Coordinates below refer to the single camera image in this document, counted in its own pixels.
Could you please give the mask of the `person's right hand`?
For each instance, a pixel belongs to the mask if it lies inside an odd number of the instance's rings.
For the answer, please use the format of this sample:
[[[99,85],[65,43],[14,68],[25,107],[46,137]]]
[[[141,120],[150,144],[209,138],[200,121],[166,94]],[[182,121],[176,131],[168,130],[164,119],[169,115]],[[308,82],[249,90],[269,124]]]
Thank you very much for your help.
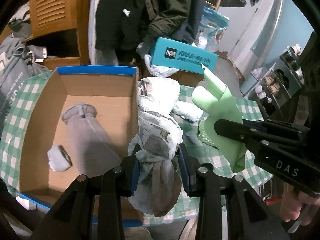
[[[313,198],[304,192],[296,193],[294,187],[284,183],[284,193],[281,200],[279,215],[284,222],[296,220],[300,216],[303,205],[311,205],[311,209],[303,219],[301,225],[306,226],[311,223],[319,209],[319,198]]]

